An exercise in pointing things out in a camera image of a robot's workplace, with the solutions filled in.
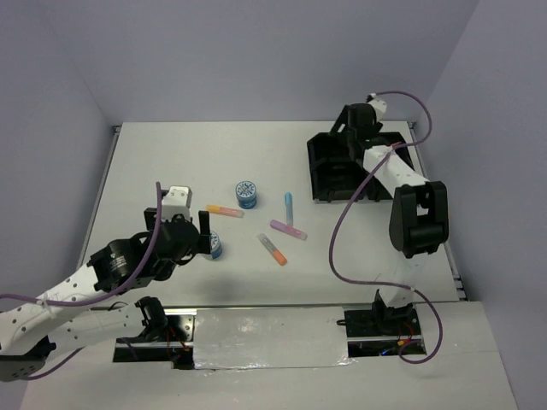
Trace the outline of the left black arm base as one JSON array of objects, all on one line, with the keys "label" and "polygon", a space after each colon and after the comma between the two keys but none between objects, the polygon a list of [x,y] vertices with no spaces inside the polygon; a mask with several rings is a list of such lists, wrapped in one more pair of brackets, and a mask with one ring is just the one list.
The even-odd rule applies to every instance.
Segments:
[{"label": "left black arm base", "polygon": [[168,363],[173,369],[193,370],[194,313],[167,313],[160,301],[146,296],[134,304],[143,330],[115,342],[114,363]]}]

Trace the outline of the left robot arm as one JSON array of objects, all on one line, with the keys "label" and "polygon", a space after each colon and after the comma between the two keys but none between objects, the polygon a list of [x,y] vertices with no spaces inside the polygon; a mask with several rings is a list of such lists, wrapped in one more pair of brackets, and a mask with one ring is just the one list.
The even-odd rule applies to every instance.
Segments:
[{"label": "left robot arm", "polygon": [[155,341],[169,332],[161,302],[121,296],[171,278],[176,267],[211,251],[209,212],[194,225],[185,214],[166,219],[144,212],[146,231],[118,239],[93,254],[74,274],[40,296],[20,298],[1,314],[1,379],[5,383],[46,376],[44,366],[62,354],[109,339],[142,337]]}]

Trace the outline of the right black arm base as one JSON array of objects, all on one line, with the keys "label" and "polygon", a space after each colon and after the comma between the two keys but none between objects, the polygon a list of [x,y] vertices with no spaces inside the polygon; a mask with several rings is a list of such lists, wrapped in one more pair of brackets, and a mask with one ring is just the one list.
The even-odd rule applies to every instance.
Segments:
[{"label": "right black arm base", "polygon": [[387,307],[376,291],[371,307],[344,311],[337,325],[345,328],[350,358],[425,355],[421,326],[412,303]]}]

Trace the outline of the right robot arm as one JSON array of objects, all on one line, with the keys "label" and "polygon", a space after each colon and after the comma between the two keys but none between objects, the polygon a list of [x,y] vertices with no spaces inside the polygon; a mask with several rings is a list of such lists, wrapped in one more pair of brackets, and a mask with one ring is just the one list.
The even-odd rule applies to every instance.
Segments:
[{"label": "right robot arm", "polygon": [[[386,102],[375,95],[366,102],[346,105],[330,131],[331,135],[346,142],[350,159],[362,156],[361,165],[367,176],[335,225],[329,243],[329,265],[334,275],[345,283],[379,288],[378,297],[385,305],[375,309],[371,317],[373,328],[381,334],[391,334],[400,326],[402,316],[397,309],[414,301],[416,278],[423,269],[426,256],[437,252],[449,236],[446,186],[424,178],[398,154],[415,144],[373,141],[382,128],[381,120],[386,108]],[[339,274],[334,266],[333,251],[344,217],[373,180],[392,197],[388,233],[398,261],[391,279],[371,282]]]}]

